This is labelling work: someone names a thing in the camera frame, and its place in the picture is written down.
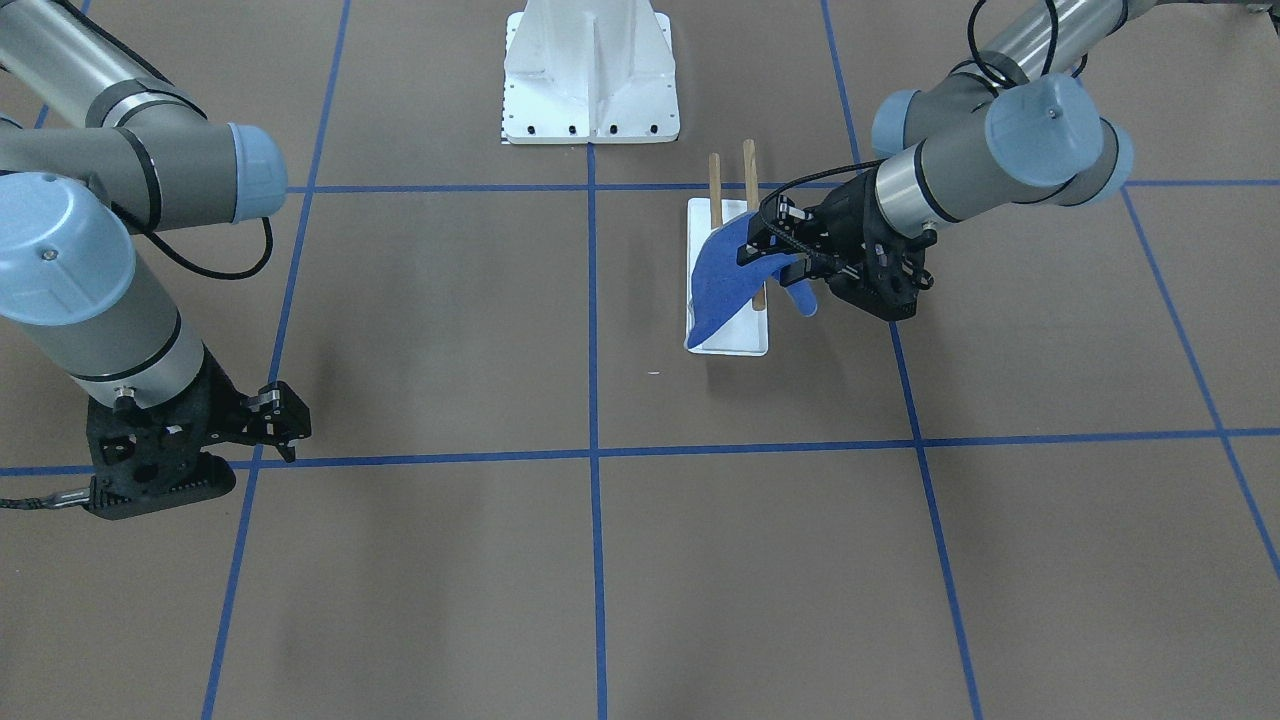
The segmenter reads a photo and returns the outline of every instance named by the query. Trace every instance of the gray floor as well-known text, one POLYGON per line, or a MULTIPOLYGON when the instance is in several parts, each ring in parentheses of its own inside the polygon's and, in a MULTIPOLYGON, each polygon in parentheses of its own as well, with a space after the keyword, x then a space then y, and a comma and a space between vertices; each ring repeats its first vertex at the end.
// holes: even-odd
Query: gray floor
MULTIPOLYGON (((229 450, 219 501, 0 518, 0 716, 1280 717, 1262 18, 1108 38, 1085 79, 1138 143, 1125 193, 947 231, 900 329, 827 296, 776 304, 764 359, 681 348, 707 154, 847 163, 963 55, 969 6, 658 3, 684 135, 588 150, 498 143, 518 0, 95 0, 284 147, 261 277, 140 249, 316 434, 297 466, 229 450)), ((40 100, 0 77, 0 110, 40 100)), ((0 495, 83 482, 83 395, 9 324, 0 378, 0 495)))

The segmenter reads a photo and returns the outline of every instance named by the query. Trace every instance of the blue towel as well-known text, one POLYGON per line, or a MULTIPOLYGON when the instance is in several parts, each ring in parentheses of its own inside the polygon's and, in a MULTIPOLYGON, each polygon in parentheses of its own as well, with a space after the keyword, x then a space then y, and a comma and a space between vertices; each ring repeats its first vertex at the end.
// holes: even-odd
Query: blue towel
MULTIPOLYGON (((751 300, 767 279, 777 279, 783 268, 796 261, 794 255, 780 254, 742 266, 737 264, 737 249, 746 245, 751 215, 753 213, 742 213, 713 232, 698 254, 690 282, 694 328, 689 332, 685 347, 707 342, 751 300)), ((818 297, 809 281, 792 284, 787 293, 801 315, 808 318, 818 311, 818 297)))

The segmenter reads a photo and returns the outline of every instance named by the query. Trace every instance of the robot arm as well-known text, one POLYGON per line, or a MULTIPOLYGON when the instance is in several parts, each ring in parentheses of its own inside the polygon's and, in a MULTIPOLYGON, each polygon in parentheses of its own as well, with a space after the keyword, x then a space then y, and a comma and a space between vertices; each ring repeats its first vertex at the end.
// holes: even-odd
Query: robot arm
POLYGON ((823 279, 841 300, 902 320, 915 314, 919 291, 933 286, 924 255, 940 229, 1009 202, 1076 206, 1119 192, 1133 168, 1133 142, 1064 73, 1107 35, 1169 3, 1037 3, 980 50, 972 18, 969 59, 933 90, 896 92, 881 106, 872 135, 884 160, 771 193, 751 218, 737 264, 799 255, 781 273, 783 286, 823 279), (783 195, 851 170, 865 172, 817 206, 799 209, 783 195))
POLYGON ((292 461, 307 406, 283 382, 237 391, 129 238, 262 218, 270 243, 287 187, 274 141, 209 123, 65 0, 0 0, 0 63, 78 126, 0 122, 0 315, 90 395, 93 461, 88 488, 0 506, 128 518, 229 492, 210 445, 292 461))

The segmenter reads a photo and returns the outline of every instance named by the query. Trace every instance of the light blue joint cap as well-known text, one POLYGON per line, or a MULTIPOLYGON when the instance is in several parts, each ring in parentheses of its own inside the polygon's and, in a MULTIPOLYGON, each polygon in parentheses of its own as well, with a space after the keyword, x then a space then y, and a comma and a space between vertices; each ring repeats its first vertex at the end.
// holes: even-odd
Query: light blue joint cap
POLYGON ((1047 74, 1005 91, 987 111, 987 147, 1023 184, 1053 187, 1102 155, 1102 118, 1074 78, 1047 74))
POLYGON ((881 102, 872 123, 872 147, 879 158, 892 158, 906 149, 906 115, 919 90, 899 90, 881 102))
POLYGON ((0 315, 83 323, 119 302, 136 268, 129 232, 88 188, 45 173, 0 177, 0 315))
POLYGON ((1133 160, 1137 155, 1133 138, 1125 129, 1111 120, 1103 119, 1102 122, 1111 126, 1111 129, 1116 131, 1116 168, 1111 170, 1111 178, 1107 179, 1107 184, 1102 186, 1102 190, 1097 195, 1080 202, 1080 205, 1093 205, 1094 202, 1102 202, 1107 197, 1120 192, 1124 183, 1129 182, 1129 176, 1133 174, 1133 160))
POLYGON ((236 141, 236 217, 232 223, 274 215, 284 206, 289 190, 284 154, 262 128, 228 124, 236 141))

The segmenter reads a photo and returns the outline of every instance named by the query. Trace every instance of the wooden handle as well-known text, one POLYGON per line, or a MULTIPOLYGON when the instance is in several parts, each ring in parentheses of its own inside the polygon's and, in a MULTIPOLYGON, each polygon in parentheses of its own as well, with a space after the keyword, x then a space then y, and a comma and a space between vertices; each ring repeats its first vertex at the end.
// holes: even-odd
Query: wooden handle
MULTIPOLYGON (((742 141, 742 167, 746 169, 746 208, 749 211, 755 213, 760 209, 760 173, 755 168, 754 140, 748 138, 742 141)), ((760 286, 760 292, 756 292, 755 297, 751 299, 751 309, 760 311, 765 307, 764 286, 760 286)))
POLYGON ((721 183, 719 152, 712 152, 708 160, 712 190, 712 229, 724 224, 724 188, 721 183))

